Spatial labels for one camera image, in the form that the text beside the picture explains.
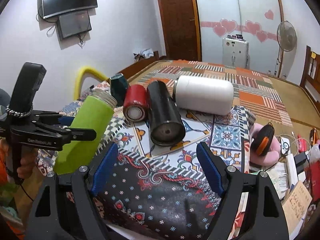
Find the green bottle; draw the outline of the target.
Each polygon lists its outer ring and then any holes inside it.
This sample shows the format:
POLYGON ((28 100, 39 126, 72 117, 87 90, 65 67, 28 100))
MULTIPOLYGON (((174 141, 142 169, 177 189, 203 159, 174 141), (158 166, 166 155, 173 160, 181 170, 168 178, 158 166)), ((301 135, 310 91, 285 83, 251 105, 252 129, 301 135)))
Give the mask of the green bottle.
POLYGON ((53 170, 58 175, 73 173, 82 165, 89 165, 114 114, 116 99, 101 89, 96 89, 83 102, 71 128, 93 129, 92 141, 74 140, 65 144, 57 154, 53 170))

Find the dark green hexagonal cup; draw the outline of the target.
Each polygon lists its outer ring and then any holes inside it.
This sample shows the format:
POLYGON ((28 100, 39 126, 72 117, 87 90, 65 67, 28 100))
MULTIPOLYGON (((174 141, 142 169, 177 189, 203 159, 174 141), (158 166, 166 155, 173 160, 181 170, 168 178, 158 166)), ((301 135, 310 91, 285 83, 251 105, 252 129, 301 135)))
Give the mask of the dark green hexagonal cup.
POLYGON ((129 84, 122 73, 110 77, 111 95, 116 99, 118 107, 123 106, 128 87, 129 84))

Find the red bottle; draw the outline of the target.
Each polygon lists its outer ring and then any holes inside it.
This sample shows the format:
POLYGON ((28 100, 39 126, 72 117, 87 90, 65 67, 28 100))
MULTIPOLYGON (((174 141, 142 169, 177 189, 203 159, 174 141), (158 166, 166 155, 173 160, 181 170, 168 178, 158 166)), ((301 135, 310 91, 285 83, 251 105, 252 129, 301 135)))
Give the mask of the red bottle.
POLYGON ((123 104, 125 118, 131 122, 139 122, 146 118, 148 103, 146 89, 142 85, 131 85, 127 91, 123 104))

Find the pink plush with orange device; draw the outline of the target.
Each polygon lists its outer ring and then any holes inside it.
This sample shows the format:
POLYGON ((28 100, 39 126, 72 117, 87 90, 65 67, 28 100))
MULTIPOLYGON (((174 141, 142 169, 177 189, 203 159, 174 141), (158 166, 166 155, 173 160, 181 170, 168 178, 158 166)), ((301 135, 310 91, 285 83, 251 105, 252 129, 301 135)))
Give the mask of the pink plush with orange device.
POLYGON ((261 125, 254 123, 250 129, 250 158, 255 165, 272 166, 280 158, 280 143, 274 136, 275 130, 271 123, 261 125))

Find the patchwork patterned cloth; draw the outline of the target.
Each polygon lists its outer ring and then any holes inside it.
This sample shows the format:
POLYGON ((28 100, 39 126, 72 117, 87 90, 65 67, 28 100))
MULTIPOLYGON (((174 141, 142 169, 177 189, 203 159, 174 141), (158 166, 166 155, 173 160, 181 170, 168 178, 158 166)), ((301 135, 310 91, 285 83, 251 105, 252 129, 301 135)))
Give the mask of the patchwork patterned cloth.
POLYGON ((150 139, 149 120, 114 117, 98 146, 118 146, 112 174, 95 198, 101 216, 141 236, 201 239, 214 217, 220 197, 214 193, 197 159, 205 142, 227 165, 249 169, 249 129, 256 117, 244 106, 225 115, 178 110, 184 138, 173 146, 150 139))

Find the black bottle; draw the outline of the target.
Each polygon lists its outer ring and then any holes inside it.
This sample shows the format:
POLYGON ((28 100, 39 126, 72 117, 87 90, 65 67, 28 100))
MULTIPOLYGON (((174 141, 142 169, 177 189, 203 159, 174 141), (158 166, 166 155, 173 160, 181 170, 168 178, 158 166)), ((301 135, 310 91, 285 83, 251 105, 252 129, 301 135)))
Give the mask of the black bottle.
POLYGON ((146 89, 150 139, 158 146, 173 146, 185 136, 185 127, 164 82, 156 80, 146 89))

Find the clothes pile in corner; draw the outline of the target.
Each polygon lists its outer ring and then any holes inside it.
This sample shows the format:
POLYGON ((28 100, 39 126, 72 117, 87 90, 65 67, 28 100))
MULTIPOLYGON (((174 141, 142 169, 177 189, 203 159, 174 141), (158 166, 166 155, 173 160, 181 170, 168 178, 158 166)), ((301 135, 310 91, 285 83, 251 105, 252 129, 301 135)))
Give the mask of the clothes pile in corner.
POLYGON ((140 60, 149 59, 154 56, 154 52, 152 49, 144 49, 138 53, 134 53, 134 61, 138 62, 140 60))

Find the striped patchwork bed sheet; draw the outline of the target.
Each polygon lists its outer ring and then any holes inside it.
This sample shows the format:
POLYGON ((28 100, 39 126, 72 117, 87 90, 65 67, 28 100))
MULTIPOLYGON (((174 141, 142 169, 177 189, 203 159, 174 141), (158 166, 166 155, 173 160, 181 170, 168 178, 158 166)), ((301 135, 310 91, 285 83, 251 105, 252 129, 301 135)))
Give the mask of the striped patchwork bed sheet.
POLYGON ((143 87, 153 81, 164 82, 184 109, 225 114, 232 106, 244 106, 259 118, 292 125, 271 79, 260 72, 198 61, 157 61, 133 79, 143 87))

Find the white bottle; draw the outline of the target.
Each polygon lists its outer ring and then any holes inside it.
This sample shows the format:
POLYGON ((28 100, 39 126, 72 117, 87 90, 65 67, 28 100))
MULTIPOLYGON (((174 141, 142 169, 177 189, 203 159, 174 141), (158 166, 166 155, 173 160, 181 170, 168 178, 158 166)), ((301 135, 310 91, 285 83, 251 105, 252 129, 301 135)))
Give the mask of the white bottle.
POLYGON ((227 80, 181 75, 174 83, 172 97, 183 109, 227 115, 232 108, 234 87, 227 80))

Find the brown wooden door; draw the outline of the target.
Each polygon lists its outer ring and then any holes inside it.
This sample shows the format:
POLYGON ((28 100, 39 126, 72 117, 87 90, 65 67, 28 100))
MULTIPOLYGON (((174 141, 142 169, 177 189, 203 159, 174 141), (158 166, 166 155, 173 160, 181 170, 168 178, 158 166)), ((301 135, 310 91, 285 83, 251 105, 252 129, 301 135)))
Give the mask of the brown wooden door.
POLYGON ((166 55, 172 60, 198 60, 193 0, 158 0, 166 55))

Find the standing fan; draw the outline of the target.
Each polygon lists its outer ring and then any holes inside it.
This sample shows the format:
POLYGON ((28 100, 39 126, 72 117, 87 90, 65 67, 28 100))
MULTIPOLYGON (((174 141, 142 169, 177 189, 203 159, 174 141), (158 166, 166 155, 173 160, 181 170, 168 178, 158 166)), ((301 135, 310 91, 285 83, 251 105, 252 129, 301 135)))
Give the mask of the standing fan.
POLYGON ((282 21, 277 27, 276 38, 279 46, 274 76, 280 77, 283 56, 285 52, 291 52, 297 45, 297 34, 294 26, 289 21, 282 21))

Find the sliding wardrobe with hearts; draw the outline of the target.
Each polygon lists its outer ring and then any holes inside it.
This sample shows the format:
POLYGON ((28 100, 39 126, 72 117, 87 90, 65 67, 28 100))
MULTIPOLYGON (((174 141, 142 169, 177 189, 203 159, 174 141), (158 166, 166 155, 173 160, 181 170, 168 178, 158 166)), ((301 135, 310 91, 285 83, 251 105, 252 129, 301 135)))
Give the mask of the sliding wardrobe with hearts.
POLYGON ((242 35, 248 43, 248 69, 266 74, 278 70, 278 0, 196 1, 204 62, 222 63, 224 38, 242 35))

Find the wooden bed frame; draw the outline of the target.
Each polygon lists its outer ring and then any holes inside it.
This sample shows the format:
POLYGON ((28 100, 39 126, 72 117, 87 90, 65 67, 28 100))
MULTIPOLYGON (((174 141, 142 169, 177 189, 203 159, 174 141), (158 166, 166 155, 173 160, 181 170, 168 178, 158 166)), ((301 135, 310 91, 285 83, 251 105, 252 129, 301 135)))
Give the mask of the wooden bed frame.
POLYGON ((121 70, 120 73, 123 74, 123 76, 129 80, 130 78, 137 75, 139 72, 143 71, 146 67, 153 64, 154 62, 157 62, 159 60, 166 60, 167 56, 159 56, 159 52, 155 51, 153 53, 153 57, 150 57, 148 59, 142 59, 139 60, 132 65, 126 67, 125 69, 121 70))

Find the small wall monitor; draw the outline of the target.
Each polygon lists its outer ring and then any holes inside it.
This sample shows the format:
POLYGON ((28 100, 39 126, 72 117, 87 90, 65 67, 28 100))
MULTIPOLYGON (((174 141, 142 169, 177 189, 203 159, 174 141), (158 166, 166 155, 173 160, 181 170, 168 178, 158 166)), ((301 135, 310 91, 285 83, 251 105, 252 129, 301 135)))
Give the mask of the small wall monitor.
POLYGON ((57 33, 60 40, 77 36, 92 30, 88 11, 69 12, 58 16, 57 33))

